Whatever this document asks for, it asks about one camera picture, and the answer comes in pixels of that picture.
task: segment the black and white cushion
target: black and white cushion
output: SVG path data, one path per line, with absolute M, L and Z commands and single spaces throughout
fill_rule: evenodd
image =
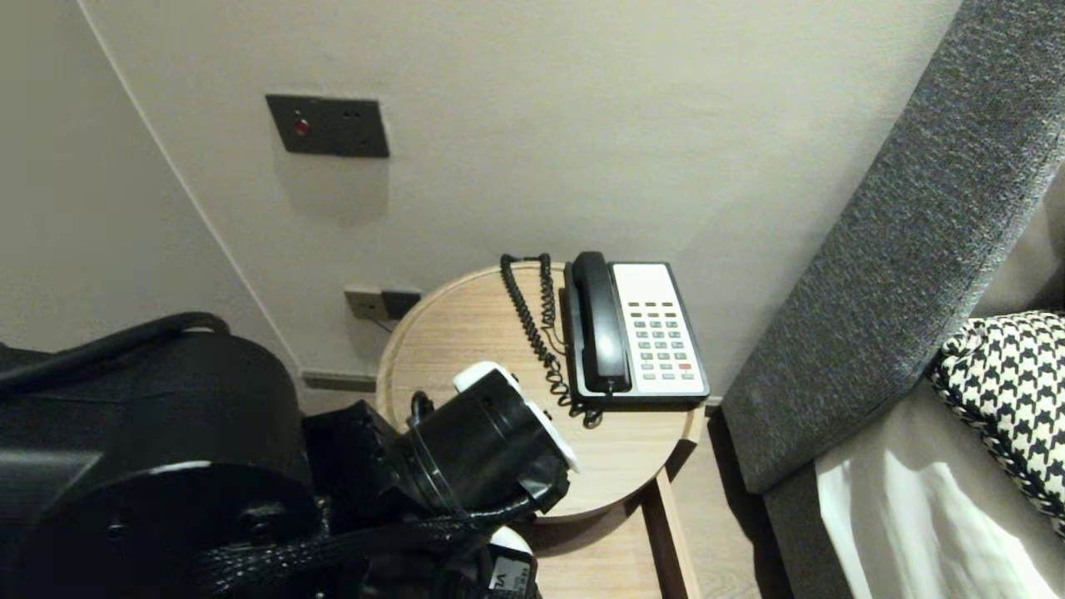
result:
M 971 319 L 940 349 L 930 378 L 1065 539 L 1065 317 Z

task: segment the gray sofa armrest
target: gray sofa armrest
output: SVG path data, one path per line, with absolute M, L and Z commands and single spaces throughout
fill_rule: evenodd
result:
M 966 0 L 722 405 L 769 489 L 920 377 L 1065 150 L 1065 3 Z

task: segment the landline phone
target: landline phone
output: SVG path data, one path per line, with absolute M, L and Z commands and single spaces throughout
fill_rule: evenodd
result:
M 607 262 L 602 253 L 583 252 L 566 264 L 563 312 L 569 382 L 540 331 L 555 330 L 556 308 L 551 257 L 541 254 L 542 318 L 538 329 L 518 289 L 511 264 L 501 258 L 507 287 L 526 337 L 544 368 L 551 391 L 571 416 L 597 426 L 604 408 L 672 408 L 694 405 L 709 394 L 695 337 L 665 262 Z

